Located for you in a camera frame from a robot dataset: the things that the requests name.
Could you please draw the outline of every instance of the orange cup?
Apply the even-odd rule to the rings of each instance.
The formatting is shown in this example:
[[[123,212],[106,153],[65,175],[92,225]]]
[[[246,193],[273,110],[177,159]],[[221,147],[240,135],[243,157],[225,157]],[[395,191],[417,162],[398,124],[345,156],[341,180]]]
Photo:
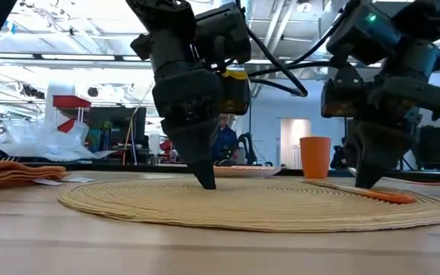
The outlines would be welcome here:
[[[305,177],[326,178],[330,164],[330,138],[302,137],[299,139],[299,148]]]

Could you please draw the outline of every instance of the small tag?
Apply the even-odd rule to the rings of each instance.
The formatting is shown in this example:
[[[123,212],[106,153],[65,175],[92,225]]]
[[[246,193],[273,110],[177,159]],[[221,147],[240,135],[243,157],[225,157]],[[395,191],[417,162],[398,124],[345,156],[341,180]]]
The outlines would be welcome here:
[[[65,183],[90,183],[92,181],[95,181],[93,179],[88,179],[88,178],[82,178],[82,177],[77,177],[77,178],[64,178],[60,180],[61,182],[65,182]]]
[[[39,183],[39,184],[44,184],[44,185],[50,185],[50,186],[62,185],[62,183],[58,183],[56,181],[48,180],[48,179],[36,179],[36,180],[34,180],[34,182]]]

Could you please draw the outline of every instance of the folded cloth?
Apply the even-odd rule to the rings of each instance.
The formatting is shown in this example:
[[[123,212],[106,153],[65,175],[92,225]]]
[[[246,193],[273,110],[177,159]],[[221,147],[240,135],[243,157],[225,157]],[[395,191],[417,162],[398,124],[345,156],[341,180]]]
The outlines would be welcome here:
[[[29,186],[36,179],[61,180],[65,176],[65,167],[33,168],[12,161],[0,161],[0,188]]]

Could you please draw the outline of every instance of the round placemat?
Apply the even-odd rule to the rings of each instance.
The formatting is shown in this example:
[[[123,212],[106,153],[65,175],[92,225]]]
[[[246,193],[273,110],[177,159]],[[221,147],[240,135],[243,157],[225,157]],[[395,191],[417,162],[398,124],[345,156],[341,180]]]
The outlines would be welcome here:
[[[372,231],[440,223],[440,199],[414,192],[405,205],[296,180],[195,179],[96,183],[66,191],[72,209],[130,222],[273,232]]]

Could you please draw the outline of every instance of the desk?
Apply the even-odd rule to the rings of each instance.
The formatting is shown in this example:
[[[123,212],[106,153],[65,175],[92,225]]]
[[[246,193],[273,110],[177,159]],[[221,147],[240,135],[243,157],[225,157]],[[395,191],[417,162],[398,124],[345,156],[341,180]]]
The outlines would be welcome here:
[[[98,182],[188,174],[73,172]],[[337,181],[353,180],[349,178]],[[440,275],[440,225],[269,234],[120,222],[61,206],[59,189],[0,190],[0,274]],[[440,198],[440,186],[399,184]]]

